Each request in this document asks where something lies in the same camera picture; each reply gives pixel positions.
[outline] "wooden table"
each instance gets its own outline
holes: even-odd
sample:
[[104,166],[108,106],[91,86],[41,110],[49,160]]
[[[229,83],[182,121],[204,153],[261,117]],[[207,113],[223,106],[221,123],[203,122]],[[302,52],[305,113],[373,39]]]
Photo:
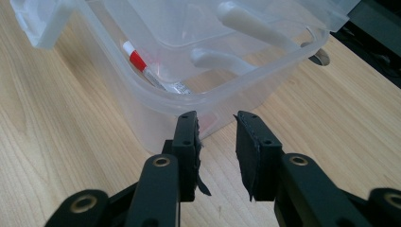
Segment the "wooden table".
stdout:
[[[109,195],[138,181],[139,144],[68,27],[52,50],[34,49],[0,3],[0,226],[41,226],[68,196]],[[309,155],[340,188],[367,198],[401,189],[401,92],[337,40],[325,67],[301,63],[256,110],[284,144]],[[276,226],[272,202],[249,202],[232,123],[202,142],[197,191],[182,226]]]

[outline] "transparent plastic container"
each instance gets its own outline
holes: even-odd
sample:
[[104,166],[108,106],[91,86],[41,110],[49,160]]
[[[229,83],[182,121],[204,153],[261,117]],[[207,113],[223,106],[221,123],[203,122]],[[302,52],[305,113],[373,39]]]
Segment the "transparent plastic container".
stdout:
[[[76,34],[138,140],[154,153],[172,138],[180,114],[197,111],[204,138],[234,120],[237,111],[260,105],[299,61],[325,44],[330,30],[346,22],[346,13],[357,3],[77,0],[71,7],[59,0],[47,11],[62,9],[62,17],[57,13],[32,17],[32,10],[42,13],[32,2],[39,0],[11,0],[27,36],[41,33],[32,32],[41,27],[31,26],[35,22],[64,25],[71,9],[78,10],[72,20]],[[37,45],[32,44],[51,47],[57,35],[46,27],[39,30],[43,36],[29,38]],[[122,47],[126,41],[156,79],[180,82],[191,94],[169,93],[148,83],[130,63]]]

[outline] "wood grain surface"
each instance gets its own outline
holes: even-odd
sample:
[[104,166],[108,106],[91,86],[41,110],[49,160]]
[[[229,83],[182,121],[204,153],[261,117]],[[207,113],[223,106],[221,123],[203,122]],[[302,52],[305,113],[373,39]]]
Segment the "wood grain surface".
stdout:
[[[367,198],[401,189],[401,92],[330,38],[330,64],[304,61],[254,110],[285,152],[313,158],[340,188]],[[138,181],[150,156],[68,26],[52,50],[31,47],[0,2],[0,226],[43,226],[68,196],[110,196]],[[232,123],[202,142],[197,191],[182,226],[277,226],[272,202],[249,202]]]

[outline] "clear plastic bin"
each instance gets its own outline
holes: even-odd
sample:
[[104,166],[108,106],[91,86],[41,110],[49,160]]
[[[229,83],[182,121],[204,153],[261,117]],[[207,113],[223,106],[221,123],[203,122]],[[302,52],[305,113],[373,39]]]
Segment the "clear plastic bin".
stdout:
[[[62,27],[78,9],[72,21],[76,34],[138,140],[154,153],[172,138],[180,114],[198,112],[203,138],[232,121],[237,111],[260,105],[299,61],[325,44],[329,30],[346,22],[346,13],[357,3],[45,1],[46,15],[39,0],[11,0],[32,44],[51,47],[61,30],[49,27]],[[169,93],[148,83],[130,63],[122,47],[126,41],[158,81],[182,83],[191,94]]]

